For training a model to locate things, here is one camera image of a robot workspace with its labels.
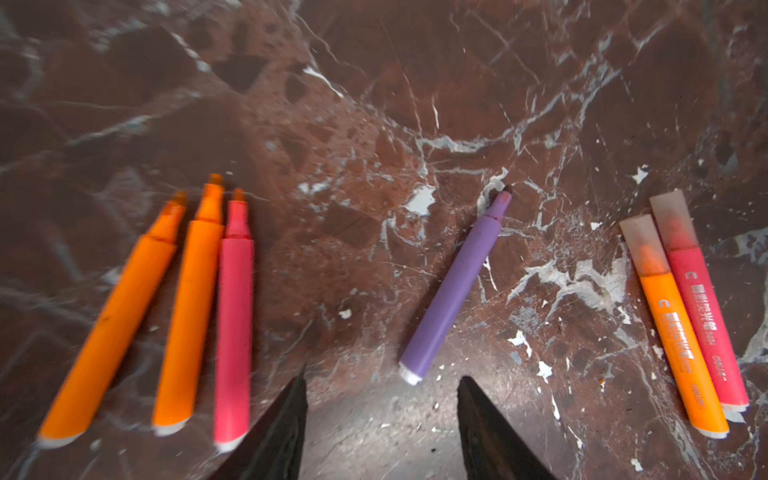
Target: pink highlighter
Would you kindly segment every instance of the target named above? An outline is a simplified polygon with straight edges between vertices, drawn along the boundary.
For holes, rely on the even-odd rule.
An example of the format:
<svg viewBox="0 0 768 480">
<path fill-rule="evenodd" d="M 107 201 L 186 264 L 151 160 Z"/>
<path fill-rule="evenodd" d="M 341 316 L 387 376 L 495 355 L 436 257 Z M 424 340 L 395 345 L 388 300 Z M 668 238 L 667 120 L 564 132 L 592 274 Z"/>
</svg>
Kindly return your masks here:
<svg viewBox="0 0 768 480">
<path fill-rule="evenodd" d="M 250 428 L 253 240 L 244 200 L 235 190 L 221 240 L 214 443 L 222 453 L 234 450 Z"/>
<path fill-rule="evenodd" d="M 683 303 L 699 341 L 723 410 L 744 412 L 750 399 L 733 354 L 707 264 L 681 190 L 650 198 Z"/>
</svg>

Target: purple highlighter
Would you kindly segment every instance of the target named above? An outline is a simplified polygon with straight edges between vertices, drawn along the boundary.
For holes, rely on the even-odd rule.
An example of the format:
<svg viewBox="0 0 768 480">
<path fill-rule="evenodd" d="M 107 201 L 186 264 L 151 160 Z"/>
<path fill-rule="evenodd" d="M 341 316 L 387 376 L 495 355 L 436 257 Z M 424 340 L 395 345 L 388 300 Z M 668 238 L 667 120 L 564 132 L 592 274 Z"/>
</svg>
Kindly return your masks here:
<svg viewBox="0 0 768 480">
<path fill-rule="evenodd" d="M 429 370 L 445 335 L 467 300 L 469 291 L 493 244 L 502 232 L 502 218 L 512 200 L 511 187 L 498 194 L 491 208 L 478 218 L 458 252 L 448 275 L 435 294 L 419 328 L 400 359 L 400 376 L 411 385 L 419 383 Z"/>
</svg>

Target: orange highlighter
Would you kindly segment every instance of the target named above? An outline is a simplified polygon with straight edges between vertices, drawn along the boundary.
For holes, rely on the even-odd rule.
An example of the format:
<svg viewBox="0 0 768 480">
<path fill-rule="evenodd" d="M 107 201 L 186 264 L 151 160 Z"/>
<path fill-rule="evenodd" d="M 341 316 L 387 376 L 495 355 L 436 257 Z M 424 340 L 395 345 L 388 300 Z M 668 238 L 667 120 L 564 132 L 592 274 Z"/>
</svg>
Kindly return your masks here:
<svg viewBox="0 0 768 480">
<path fill-rule="evenodd" d="M 619 223 L 667 354 L 690 423 L 706 437 L 724 439 L 728 422 L 694 335 L 680 291 L 650 215 Z"/>
<path fill-rule="evenodd" d="M 43 421 L 38 444 L 55 449 L 91 424 L 176 250 L 187 197 L 177 193 L 139 238 L 72 370 Z"/>
<path fill-rule="evenodd" d="M 220 175 L 210 176 L 187 233 L 152 418 L 152 428 L 157 436 L 181 430 L 194 409 L 224 232 L 222 183 Z"/>
</svg>

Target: clear plastic cap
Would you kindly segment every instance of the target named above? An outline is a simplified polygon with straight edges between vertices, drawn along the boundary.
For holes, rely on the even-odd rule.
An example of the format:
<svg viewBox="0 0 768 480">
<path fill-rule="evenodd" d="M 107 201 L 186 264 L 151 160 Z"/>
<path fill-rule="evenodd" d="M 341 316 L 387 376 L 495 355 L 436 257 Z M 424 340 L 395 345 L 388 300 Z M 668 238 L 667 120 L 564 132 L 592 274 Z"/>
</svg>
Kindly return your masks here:
<svg viewBox="0 0 768 480">
<path fill-rule="evenodd" d="M 664 249 L 670 251 L 699 246 L 682 190 L 651 197 L 650 208 L 654 212 Z"/>
<path fill-rule="evenodd" d="M 661 246 L 659 234 L 650 215 L 639 215 L 619 222 L 629 247 L 634 268 L 640 276 L 661 275 L 670 272 L 667 255 Z"/>
</svg>

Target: highlighter pen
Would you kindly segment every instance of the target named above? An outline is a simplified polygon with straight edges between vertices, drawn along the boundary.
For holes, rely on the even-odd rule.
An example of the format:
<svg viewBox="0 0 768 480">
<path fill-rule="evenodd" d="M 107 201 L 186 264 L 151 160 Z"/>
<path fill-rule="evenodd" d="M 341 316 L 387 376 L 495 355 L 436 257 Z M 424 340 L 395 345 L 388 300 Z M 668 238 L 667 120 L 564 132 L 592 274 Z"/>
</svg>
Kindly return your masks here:
<svg viewBox="0 0 768 480">
<path fill-rule="evenodd" d="M 221 240 L 214 443 L 231 452 L 250 428 L 250 339 L 253 314 L 253 240 L 241 189 L 229 202 Z"/>
<path fill-rule="evenodd" d="M 654 220 L 650 215 L 640 215 L 627 218 L 619 225 L 634 268 L 640 275 L 688 419 L 703 435 L 724 439 L 728 436 L 728 422 L 670 272 Z"/>
<path fill-rule="evenodd" d="M 657 195 L 650 198 L 650 206 L 720 404 L 725 410 L 744 412 L 750 405 L 750 398 L 744 388 L 685 196 L 680 190 Z"/>
<path fill-rule="evenodd" d="M 481 216 L 469 232 L 456 260 L 445 275 L 429 304 L 419 328 L 413 334 L 400 359 L 400 376 L 410 385 L 421 382 L 437 355 L 445 336 L 480 274 L 502 231 L 502 219 L 512 200 L 511 187 L 499 192 L 488 212 Z"/>
<path fill-rule="evenodd" d="M 203 188 L 197 215 L 187 232 L 152 418 L 152 428 L 157 436 L 181 430 L 194 409 L 224 232 L 221 224 L 222 183 L 221 175 L 210 176 L 210 183 Z"/>
<path fill-rule="evenodd" d="M 174 255 L 186 205 L 184 193 L 176 193 L 134 245 L 120 282 L 43 421 L 38 433 L 42 448 L 55 449 L 73 442 L 93 420 Z"/>
</svg>

